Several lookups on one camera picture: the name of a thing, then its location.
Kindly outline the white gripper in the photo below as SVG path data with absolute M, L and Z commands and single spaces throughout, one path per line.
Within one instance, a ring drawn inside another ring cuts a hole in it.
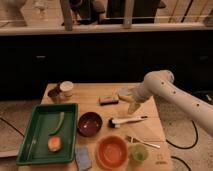
M 150 97 L 151 93 L 147 90 L 147 88 L 144 85 L 139 85 L 131 89 L 131 93 L 133 96 L 133 99 L 136 102 L 132 102 L 129 104 L 128 113 L 133 114 L 140 108 L 139 103 L 146 102 Z

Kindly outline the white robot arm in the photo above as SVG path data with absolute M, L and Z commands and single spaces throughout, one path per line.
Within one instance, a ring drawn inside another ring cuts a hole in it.
M 177 88 L 173 82 L 174 75 L 169 70 L 147 73 L 143 81 L 131 89 L 128 112 L 133 114 L 141 103 L 158 95 L 179 107 L 213 137 L 213 105 Z

